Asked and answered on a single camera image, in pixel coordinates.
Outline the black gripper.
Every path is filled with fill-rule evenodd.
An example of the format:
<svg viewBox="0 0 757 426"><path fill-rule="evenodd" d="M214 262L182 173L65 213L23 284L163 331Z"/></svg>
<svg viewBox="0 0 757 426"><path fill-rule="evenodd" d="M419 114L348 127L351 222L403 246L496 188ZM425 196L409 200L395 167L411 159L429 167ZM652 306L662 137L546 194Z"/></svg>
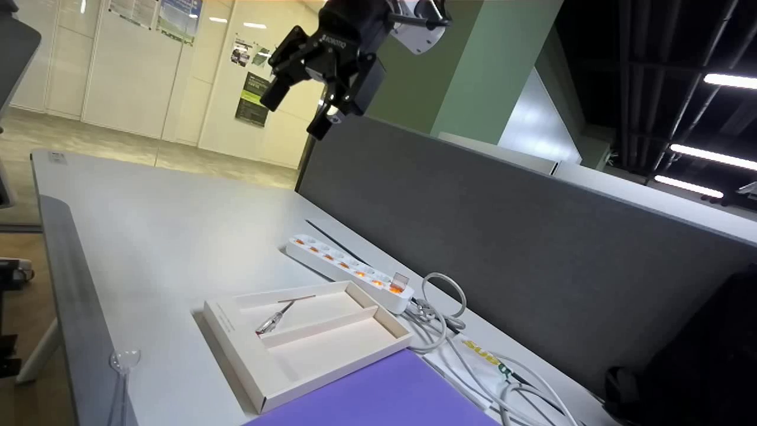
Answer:
<svg viewBox="0 0 757 426"><path fill-rule="evenodd" d="M274 110L300 80L319 80L331 91L307 125L322 138L343 114L363 115L384 78L377 49L391 30L389 0L327 0L316 30L294 25L267 58L274 78L260 103Z"/></svg>

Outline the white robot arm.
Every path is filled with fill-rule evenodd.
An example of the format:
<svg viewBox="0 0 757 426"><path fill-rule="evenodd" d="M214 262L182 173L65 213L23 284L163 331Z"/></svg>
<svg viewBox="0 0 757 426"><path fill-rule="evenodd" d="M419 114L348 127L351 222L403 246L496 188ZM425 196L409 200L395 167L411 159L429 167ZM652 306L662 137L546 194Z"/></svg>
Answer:
<svg viewBox="0 0 757 426"><path fill-rule="evenodd" d="M316 30L294 25L267 64L273 83L260 95L277 110L289 90L303 80L324 84L307 131L322 138L343 115L363 115L378 91L380 41L392 36L411 54L434 49L450 25L444 0L327 0Z"/></svg>

